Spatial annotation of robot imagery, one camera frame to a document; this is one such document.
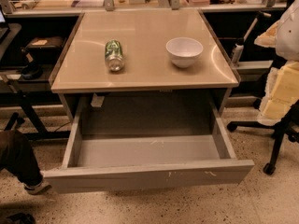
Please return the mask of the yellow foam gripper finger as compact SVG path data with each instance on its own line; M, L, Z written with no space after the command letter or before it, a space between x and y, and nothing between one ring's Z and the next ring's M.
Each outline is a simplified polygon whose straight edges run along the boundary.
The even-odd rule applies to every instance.
M257 120L263 125L275 125L299 100L299 62L288 61L281 68L270 69Z

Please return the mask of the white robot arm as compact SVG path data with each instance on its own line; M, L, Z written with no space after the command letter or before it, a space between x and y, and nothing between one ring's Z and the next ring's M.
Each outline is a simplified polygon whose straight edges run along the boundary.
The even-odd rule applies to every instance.
M257 120L262 125L275 125L299 100L299 0L295 0L278 21L259 35L255 45L274 48L287 62L270 69L265 95L259 106Z

